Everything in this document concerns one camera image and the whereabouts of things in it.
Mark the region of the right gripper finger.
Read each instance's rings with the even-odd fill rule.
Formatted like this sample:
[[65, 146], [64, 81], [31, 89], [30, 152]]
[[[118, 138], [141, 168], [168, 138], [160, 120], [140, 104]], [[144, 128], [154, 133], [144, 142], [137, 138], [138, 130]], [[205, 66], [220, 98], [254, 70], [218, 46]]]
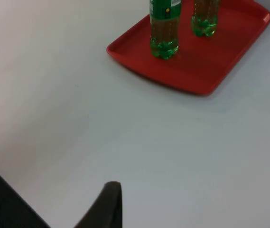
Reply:
[[117, 181], [105, 183], [95, 202], [76, 224], [77, 228], [122, 228], [122, 188]]

